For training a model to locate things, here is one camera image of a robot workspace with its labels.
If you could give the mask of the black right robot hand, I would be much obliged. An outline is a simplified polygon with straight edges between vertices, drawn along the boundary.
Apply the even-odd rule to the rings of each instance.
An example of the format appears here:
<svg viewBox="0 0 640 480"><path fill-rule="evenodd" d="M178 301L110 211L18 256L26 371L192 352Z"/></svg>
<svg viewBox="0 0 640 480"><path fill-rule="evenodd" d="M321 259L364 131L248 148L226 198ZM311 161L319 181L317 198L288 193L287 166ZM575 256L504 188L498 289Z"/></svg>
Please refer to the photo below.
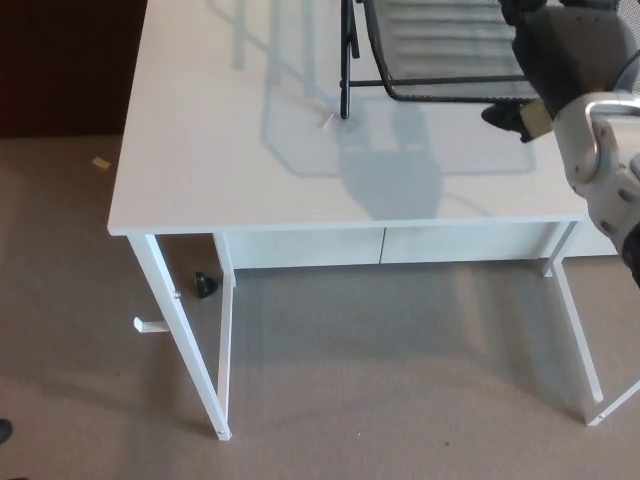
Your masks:
<svg viewBox="0 0 640 480"><path fill-rule="evenodd" d="M511 46L535 100L495 103L481 118L528 143L548 132L561 147L588 143L588 109L639 102L639 44L614 1L502 1Z"/></svg>

